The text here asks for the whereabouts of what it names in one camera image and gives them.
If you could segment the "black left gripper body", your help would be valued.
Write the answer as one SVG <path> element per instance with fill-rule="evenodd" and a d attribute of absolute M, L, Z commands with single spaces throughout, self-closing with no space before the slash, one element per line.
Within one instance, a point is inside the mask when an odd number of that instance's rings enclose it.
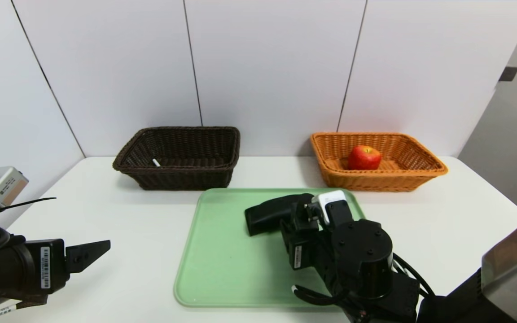
<path fill-rule="evenodd" d="M 0 248 L 0 303 L 50 295 L 64 288 L 68 279 L 62 239 L 12 238 Z"/>

